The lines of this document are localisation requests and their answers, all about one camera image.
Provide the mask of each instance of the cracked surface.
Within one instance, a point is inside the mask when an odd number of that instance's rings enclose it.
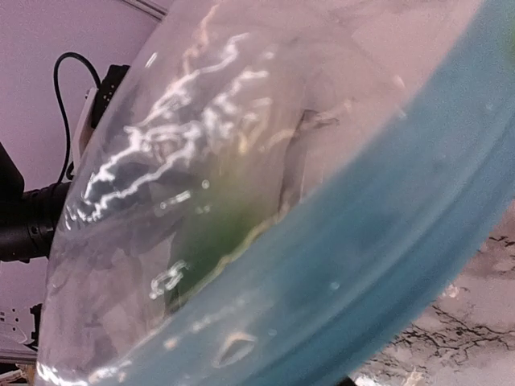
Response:
[[[515,385],[514,294],[512,203],[458,278],[357,372],[358,386]]]

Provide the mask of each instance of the black cable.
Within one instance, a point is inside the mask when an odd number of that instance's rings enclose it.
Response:
[[[95,81],[95,85],[97,86],[97,88],[100,88],[101,84],[101,80],[98,76],[97,70],[95,70],[95,67],[81,54],[77,54],[76,52],[65,52],[57,59],[56,64],[54,64],[54,89],[56,91],[57,103],[59,104],[61,115],[63,116],[64,130],[66,133],[66,155],[64,156],[63,168],[61,169],[59,178],[57,179],[57,183],[62,183],[65,175],[67,175],[68,178],[70,176],[72,177],[73,170],[72,164],[70,166],[68,165],[68,160],[70,159],[70,152],[72,148],[72,134],[70,132],[68,116],[66,115],[66,110],[64,109],[63,98],[61,97],[61,91],[59,88],[59,66],[61,62],[67,58],[73,58],[75,60],[78,60],[84,66],[86,66],[86,68],[89,70],[89,73],[93,77],[93,80]]]

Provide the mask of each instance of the white wall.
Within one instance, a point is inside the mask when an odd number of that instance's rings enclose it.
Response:
[[[64,159],[64,127],[52,83],[58,56],[78,51],[103,77],[110,64],[131,63],[156,23],[117,0],[0,1],[0,142],[25,177],[26,189],[55,182]],[[92,81],[74,60],[61,68],[74,128]],[[2,263],[0,308],[41,302],[45,273],[45,259]],[[0,339],[0,351],[8,346]]]

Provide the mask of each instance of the gray marble surface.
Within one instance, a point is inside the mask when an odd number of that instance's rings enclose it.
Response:
[[[515,203],[443,294],[353,378],[358,386],[515,385]]]

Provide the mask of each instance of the black electrical wire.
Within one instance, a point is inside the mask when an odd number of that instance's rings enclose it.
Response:
[[[71,163],[68,165],[68,160],[70,159],[70,153],[72,149],[72,134],[70,132],[70,125],[68,123],[68,116],[66,115],[66,110],[64,109],[63,104],[63,98],[61,97],[61,91],[59,87],[59,66],[63,62],[63,60],[67,58],[73,58],[75,60],[80,61],[86,68],[89,70],[89,73],[93,77],[93,80],[95,81],[95,86],[97,88],[100,88],[101,80],[98,76],[97,70],[95,67],[84,58],[81,54],[78,54],[76,52],[65,52],[63,55],[61,55],[54,65],[54,89],[56,91],[56,98],[57,103],[59,104],[59,109],[61,112],[61,115],[63,116],[63,123],[64,123],[64,130],[66,133],[66,155],[64,156],[64,164],[63,168],[61,169],[61,172],[59,174],[59,178],[57,179],[57,183],[62,183],[63,178],[66,175],[68,179],[72,179],[72,170],[73,170],[73,164]]]

